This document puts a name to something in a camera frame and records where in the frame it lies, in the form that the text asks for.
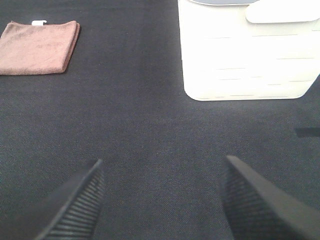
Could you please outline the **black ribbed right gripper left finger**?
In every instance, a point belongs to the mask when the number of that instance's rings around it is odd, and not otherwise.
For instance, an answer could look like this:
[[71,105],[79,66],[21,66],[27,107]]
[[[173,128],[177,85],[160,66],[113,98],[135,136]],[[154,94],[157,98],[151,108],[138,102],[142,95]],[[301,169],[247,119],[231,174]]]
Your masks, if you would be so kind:
[[2,240],[90,240],[104,198],[103,162],[87,164],[47,198],[0,224]]

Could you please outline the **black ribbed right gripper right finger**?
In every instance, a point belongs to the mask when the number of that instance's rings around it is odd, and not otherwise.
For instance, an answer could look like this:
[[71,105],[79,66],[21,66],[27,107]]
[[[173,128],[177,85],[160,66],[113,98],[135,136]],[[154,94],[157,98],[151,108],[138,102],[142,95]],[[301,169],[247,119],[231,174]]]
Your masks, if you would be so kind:
[[236,240],[318,240],[320,212],[276,187],[239,158],[224,159],[220,198]]

